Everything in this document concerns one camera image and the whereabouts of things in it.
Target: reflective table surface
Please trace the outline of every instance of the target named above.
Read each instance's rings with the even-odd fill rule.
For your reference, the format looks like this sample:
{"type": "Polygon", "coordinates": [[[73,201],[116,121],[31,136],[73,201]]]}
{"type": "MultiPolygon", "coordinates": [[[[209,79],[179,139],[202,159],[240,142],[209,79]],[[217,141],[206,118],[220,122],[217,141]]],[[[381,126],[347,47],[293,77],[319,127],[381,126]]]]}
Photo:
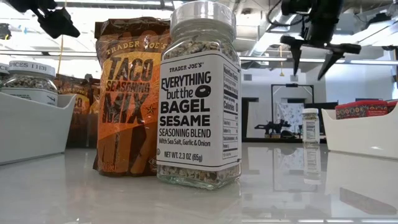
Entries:
{"type": "Polygon", "coordinates": [[[398,223],[398,161],[326,145],[243,144],[242,176],[207,191],[104,177],[94,149],[0,166],[0,223],[398,223]]]}

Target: jar lid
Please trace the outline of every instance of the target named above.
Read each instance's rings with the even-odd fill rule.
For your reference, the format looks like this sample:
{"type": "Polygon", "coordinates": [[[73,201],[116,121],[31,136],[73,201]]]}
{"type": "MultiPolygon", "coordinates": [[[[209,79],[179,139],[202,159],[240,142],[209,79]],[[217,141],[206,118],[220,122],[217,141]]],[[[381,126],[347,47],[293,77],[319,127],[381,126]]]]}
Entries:
{"type": "Polygon", "coordinates": [[[316,108],[307,108],[307,109],[303,109],[303,113],[318,113],[319,110],[316,108]]]}
{"type": "Polygon", "coordinates": [[[229,26],[236,36],[236,18],[233,11],[224,4],[212,1],[188,2],[174,10],[170,23],[171,33],[182,22],[213,19],[229,26]]]}
{"type": "Polygon", "coordinates": [[[9,66],[7,64],[0,63],[0,73],[9,74],[9,66]]]}
{"type": "Polygon", "coordinates": [[[26,61],[10,61],[10,74],[27,74],[27,75],[45,75],[48,77],[55,77],[55,68],[50,65],[44,65],[36,62],[26,61]]]}

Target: silver lid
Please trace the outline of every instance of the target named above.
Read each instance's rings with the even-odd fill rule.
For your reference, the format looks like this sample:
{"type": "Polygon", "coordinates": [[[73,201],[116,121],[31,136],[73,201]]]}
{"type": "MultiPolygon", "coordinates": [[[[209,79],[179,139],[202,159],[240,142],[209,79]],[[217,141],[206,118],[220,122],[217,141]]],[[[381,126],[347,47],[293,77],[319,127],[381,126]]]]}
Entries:
{"type": "Polygon", "coordinates": [[[174,10],[170,24],[171,33],[182,22],[200,19],[213,19],[222,22],[229,26],[236,36],[236,18],[232,10],[224,4],[212,1],[188,2],[174,10]]]}

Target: nutrition facts label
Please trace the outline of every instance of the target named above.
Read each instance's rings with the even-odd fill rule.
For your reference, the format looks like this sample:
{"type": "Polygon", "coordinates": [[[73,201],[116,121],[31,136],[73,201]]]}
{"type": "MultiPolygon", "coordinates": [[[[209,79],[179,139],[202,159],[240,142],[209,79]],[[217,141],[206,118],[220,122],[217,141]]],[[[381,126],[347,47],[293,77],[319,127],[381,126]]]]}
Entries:
{"type": "Polygon", "coordinates": [[[223,159],[238,157],[239,76],[224,64],[223,159]]]}

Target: red box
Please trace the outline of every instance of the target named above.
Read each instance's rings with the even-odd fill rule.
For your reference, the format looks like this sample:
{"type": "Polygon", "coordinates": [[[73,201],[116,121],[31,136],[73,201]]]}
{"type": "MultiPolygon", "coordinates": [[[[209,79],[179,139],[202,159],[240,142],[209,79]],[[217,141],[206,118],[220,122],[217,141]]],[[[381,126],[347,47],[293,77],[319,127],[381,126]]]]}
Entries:
{"type": "Polygon", "coordinates": [[[394,110],[394,108],[395,108],[396,105],[397,105],[397,102],[398,102],[398,101],[391,101],[391,102],[388,102],[388,105],[387,105],[387,107],[388,107],[388,113],[391,113],[391,111],[394,110]]]}
{"type": "Polygon", "coordinates": [[[363,100],[336,106],[336,118],[365,118],[388,114],[387,102],[382,100],[363,100]]]}

